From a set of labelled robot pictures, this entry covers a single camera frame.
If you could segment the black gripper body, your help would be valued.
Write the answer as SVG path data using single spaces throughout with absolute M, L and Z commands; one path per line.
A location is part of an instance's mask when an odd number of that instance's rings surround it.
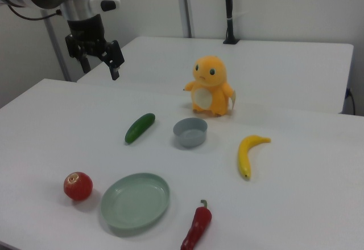
M 87 55 L 102 57 L 107 42 L 100 15 L 82 21 L 67 21 L 70 34 L 86 49 Z

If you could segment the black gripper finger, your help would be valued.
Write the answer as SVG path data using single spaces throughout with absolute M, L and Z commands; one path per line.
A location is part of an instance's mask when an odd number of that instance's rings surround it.
M 109 67 L 112 80 L 117 80 L 119 68 L 125 62 L 119 43 L 116 40 L 106 42 L 104 49 L 101 60 Z
M 82 67 L 84 74 L 91 71 L 86 49 L 79 44 L 72 34 L 65 37 L 69 56 L 75 58 Z

